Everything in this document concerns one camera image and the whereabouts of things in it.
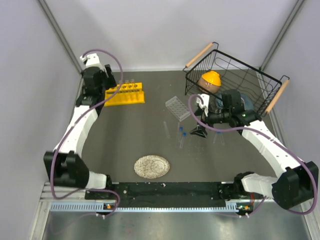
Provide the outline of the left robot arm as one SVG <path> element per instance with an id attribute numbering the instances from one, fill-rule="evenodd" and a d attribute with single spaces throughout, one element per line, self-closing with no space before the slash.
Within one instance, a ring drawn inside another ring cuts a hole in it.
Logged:
<path id="1" fill-rule="evenodd" d="M 71 122 L 67 129 L 74 129 L 58 151 L 54 164 L 53 178 L 50 181 L 54 186 L 96 189 L 102 198 L 109 198 L 114 191 L 109 175 L 90 171 L 82 159 L 82 151 L 88 134 L 94 122 L 98 119 L 103 106 L 88 112 L 80 121 L 77 119 L 94 105 L 105 99 L 105 91 L 117 86 L 111 66 L 104 65 L 104 70 L 97 66 L 86 67 L 81 76 L 83 86 L 76 100 Z"/>

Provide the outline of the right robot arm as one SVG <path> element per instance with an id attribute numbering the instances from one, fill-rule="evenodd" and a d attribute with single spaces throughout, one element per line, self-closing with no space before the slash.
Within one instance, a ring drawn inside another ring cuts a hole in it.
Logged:
<path id="1" fill-rule="evenodd" d="M 207 130 L 237 132 L 250 142 L 268 162 L 275 176 L 263 176 L 252 171 L 238 174 L 233 192 L 239 198 L 250 193 L 269 197 L 281 208 L 293 213 L 293 207 L 311 201 L 310 208 L 301 215 L 313 212 L 318 202 L 319 167 L 305 162 L 286 148 L 268 129 L 261 116 L 246 107 L 246 101 L 235 90 L 227 90 L 215 111 L 210 111 L 208 94 L 193 94 L 188 103 L 196 100 L 197 110 L 191 115 L 197 122 L 192 135 L 207 136 Z"/>

